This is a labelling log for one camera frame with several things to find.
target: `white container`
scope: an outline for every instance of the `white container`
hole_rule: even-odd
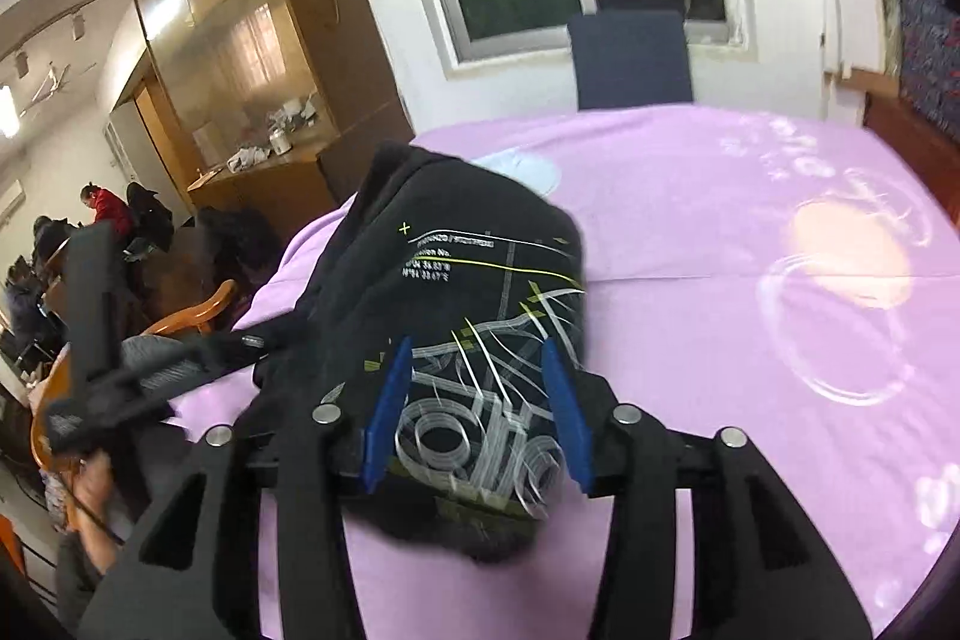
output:
[[[291,145],[286,131],[282,128],[275,128],[270,132],[270,147],[274,148],[277,155],[283,155],[290,152],[293,145]]]

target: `table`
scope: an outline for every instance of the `table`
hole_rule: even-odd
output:
[[[143,283],[151,292],[150,300],[144,303],[147,317],[144,326],[198,304],[213,294],[216,286],[212,270],[203,262],[200,242],[200,232],[196,228],[181,227],[174,232],[168,252],[157,250],[138,262]],[[43,295],[43,306],[64,323],[67,322],[67,287],[61,274]]]
[[[288,152],[241,172],[222,169],[203,182],[202,177],[190,187],[190,199],[198,208],[258,210],[277,237],[289,242],[307,223],[336,206],[317,163],[335,138],[336,131],[328,124],[295,131]]]
[[[960,241],[902,162],[860,129],[688,106],[488,121],[416,143],[479,158],[574,215],[587,369],[671,428],[745,429],[880,633],[960,515]],[[294,238],[238,327],[293,306],[343,215]],[[196,438],[255,395],[244,370],[176,408]],[[679,505],[675,637],[692,602]],[[583,640],[610,512],[568,483],[532,554],[496,568],[347,523],[368,637]],[[280,637],[269,498],[260,585],[262,630]]]
[[[61,246],[58,247],[54,254],[47,259],[47,263],[43,266],[46,268],[47,273],[51,277],[59,277],[61,274],[64,274],[64,266],[66,266],[66,253],[67,245],[70,244],[70,238],[67,237],[61,242]]]

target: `blue gripper pad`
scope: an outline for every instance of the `blue gripper pad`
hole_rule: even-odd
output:
[[[544,386],[557,427],[557,438],[566,459],[566,471],[580,484],[580,490],[589,494],[593,487],[593,434],[580,412],[576,394],[553,339],[546,340],[541,350],[541,372],[544,373]]]
[[[413,380],[414,348],[413,340],[403,338],[394,354],[394,360],[387,371],[380,398],[376,400],[370,423],[364,429],[363,468],[360,477],[367,493],[373,493],[381,477],[387,471],[387,459],[394,451],[394,434],[403,402]]]

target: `ceiling light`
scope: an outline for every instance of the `ceiling light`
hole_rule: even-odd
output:
[[[152,42],[160,36],[162,30],[176,20],[176,15],[181,13],[184,6],[186,6],[186,0],[163,0],[144,15],[143,29],[147,35],[147,41]]]
[[[21,49],[21,51],[16,54],[16,75],[20,79],[23,79],[29,73],[30,64],[27,63],[27,53]]]
[[[16,114],[16,106],[13,106],[13,94],[10,86],[4,85],[0,88],[0,133],[12,139],[19,130],[20,116]]]

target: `wooden cabinet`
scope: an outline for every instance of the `wooden cabinet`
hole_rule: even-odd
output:
[[[137,106],[195,206],[256,206],[289,239],[357,188],[381,140],[412,138],[368,0],[136,4],[157,75]],[[266,145],[268,114],[307,100],[306,148],[187,191],[239,146]]]
[[[960,226],[960,148],[900,98],[869,95],[864,125],[893,148]]]

